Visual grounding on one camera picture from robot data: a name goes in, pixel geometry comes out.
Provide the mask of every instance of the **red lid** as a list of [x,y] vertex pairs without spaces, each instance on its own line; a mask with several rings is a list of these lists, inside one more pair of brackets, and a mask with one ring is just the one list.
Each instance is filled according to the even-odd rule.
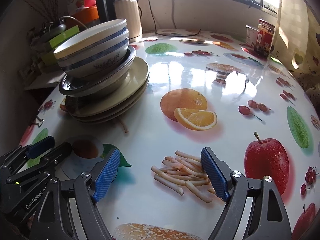
[[270,27],[272,27],[272,28],[276,28],[274,25],[272,25],[271,23],[266,22],[266,21],[263,20],[263,19],[259,19],[259,22],[260,22],[260,23],[263,23],[263,24],[265,24],[265,25],[268,25],[268,26],[270,26]]

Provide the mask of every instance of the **blue gripper pad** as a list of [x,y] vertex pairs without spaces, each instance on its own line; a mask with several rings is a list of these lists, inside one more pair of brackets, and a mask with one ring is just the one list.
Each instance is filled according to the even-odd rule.
[[50,150],[55,145],[54,138],[52,136],[48,136],[41,141],[35,143],[30,146],[28,149],[26,156],[28,159],[35,159],[40,156],[42,153],[45,153],[47,150]]
[[227,180],[206,148],[201,151],[201,163],[217,196],[226,202],[230,198]]
[[114,150],[114,152],[112,153],[112,156],[110,157],[107,164],[104,166],[100,175],[96,179],[95,192],[92,196],[92,198],[95,200],[96,203],[98,203],[100,199],[106,196],[107,191],[110,187],[110,184],[116,175],[119,164],[120,164],[120,151],[116,149]]

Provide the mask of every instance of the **orange slice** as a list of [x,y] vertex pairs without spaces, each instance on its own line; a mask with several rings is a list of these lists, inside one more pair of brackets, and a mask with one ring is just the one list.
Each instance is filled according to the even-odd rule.
[[184,127],[195,131],[208,130],[217,124],[216,113],[205,110],[176,108],[174,117]]

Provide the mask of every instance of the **wall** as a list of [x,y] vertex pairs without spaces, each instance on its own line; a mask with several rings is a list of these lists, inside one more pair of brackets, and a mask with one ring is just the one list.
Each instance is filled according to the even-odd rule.
[[320,25],[304,0],[282,0],[273,54],[320,104]]
[[39,107],[17,71],[31,60],[27,31],[39,30],[43,21],[23,0],[14,0],[0,22],[0,155],[18,145]]
[[[172,0],[150,0],[158,29],[174,28]],[[148,0],[139,0],[144,31],[154,30]],[[174,20],[178,29],[199,29],[246,37],[246,25],[257,26],[260,18],[276,24],[277,18],[232,0],[174,0]]]

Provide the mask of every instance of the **stainless steel bowl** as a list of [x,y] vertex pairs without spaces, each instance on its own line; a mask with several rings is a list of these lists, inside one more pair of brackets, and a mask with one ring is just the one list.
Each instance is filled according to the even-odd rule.
[[136,56],[134,47],[129,46],[124,60],[119,67],[107,75],[101,75],[93,81],[84,81],[65,75],[59,85],[61,94],[70,97],[98,99],[117,90],[127,77],[129,68]]

